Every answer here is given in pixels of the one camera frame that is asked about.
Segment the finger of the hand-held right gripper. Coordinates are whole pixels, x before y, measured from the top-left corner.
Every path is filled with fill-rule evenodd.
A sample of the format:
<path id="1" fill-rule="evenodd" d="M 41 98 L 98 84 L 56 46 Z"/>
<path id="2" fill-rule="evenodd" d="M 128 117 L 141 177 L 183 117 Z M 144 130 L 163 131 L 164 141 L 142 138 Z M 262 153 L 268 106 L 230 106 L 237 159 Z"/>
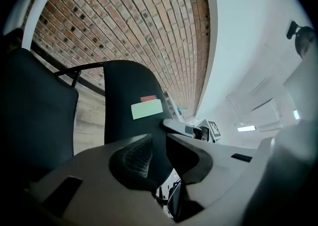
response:
<path id="1" fill-rule="evenodd" d="M 171 130 L 173 133 L 178 133 L 186 135 L 185 127 L 186 125 L 178 120 L 174 119 L 164 119 L 162 122 L 163 126 Z"/>

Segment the pale green sticky note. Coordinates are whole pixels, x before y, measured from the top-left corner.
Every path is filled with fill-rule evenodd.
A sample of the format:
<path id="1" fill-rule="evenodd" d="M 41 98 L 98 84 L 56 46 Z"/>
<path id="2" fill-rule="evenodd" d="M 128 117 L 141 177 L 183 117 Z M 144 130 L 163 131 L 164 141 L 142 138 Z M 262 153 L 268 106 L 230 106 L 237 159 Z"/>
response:
<path id="1" fill-rule="evenodd" d="M 160 99 L 149 100 L 131 105 L 133 120 L 149 117 L 163 112 Z"/>

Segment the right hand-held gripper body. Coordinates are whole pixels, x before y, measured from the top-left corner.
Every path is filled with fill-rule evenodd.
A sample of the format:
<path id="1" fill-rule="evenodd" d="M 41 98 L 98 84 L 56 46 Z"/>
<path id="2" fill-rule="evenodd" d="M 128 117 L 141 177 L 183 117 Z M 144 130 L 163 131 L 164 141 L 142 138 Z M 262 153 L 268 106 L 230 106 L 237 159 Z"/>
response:
<path id="1" fill-rule="evenodd" d="M 222 137 L 219 128 L 214 121 L 210 121 L 207 119 L 192 119 L 190 121 L 187 121 L 186 124 L 193 126 L 194 138 L 196 139 L 207 141 L 210 143 L 216 143 Z"/>

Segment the black folding chair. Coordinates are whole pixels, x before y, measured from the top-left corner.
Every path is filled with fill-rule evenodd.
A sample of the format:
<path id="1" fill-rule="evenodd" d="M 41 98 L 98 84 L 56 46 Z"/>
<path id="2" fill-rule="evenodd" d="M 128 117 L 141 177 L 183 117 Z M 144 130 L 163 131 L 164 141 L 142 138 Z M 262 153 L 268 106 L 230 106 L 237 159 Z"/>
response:
<path id="1" fill-rule="evenodd" d="M 171 117 L 155 75 L 132 61 L 101 63 L 105 79 L 106 144 L 151 134 L 153 157 L 148 178 L 161 185 L 172 166 L 166 157 L 166 133 Z M 131 105 L 155 95 L 163 112 L 133 120 Z M 7 165 L 34 181 L 74 155 L 74 119 L 78 91 L 47 69 L 26 49 L 4 58 L 0 71 L 0 155 Z"/>

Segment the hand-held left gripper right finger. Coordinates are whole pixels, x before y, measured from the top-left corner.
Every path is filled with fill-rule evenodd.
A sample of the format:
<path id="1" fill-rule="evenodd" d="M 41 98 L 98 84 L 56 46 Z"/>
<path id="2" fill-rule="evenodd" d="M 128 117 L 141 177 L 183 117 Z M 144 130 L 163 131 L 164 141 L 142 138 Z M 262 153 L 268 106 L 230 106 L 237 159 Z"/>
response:
<path id="1" fill-rule="evenodd" d="M 243 222 L 270 158 L 274 138 L 257 149 L 166 137 L 166 155 L 181 179 L 176 222 Z"/>

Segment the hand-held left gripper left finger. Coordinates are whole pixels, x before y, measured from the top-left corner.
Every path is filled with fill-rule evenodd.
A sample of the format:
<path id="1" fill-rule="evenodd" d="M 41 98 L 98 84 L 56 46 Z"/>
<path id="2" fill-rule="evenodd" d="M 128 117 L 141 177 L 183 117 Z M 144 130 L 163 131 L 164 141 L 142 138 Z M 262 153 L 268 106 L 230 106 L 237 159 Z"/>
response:
<path id="1" fill-rule="evenodd" d="M 158 202 L 158 185 L 141 174 L 152 136 L 135 136 L 82 151 L 34 183 L 30 194 L 62 223 L 76 226 L 173 226 Z"/>

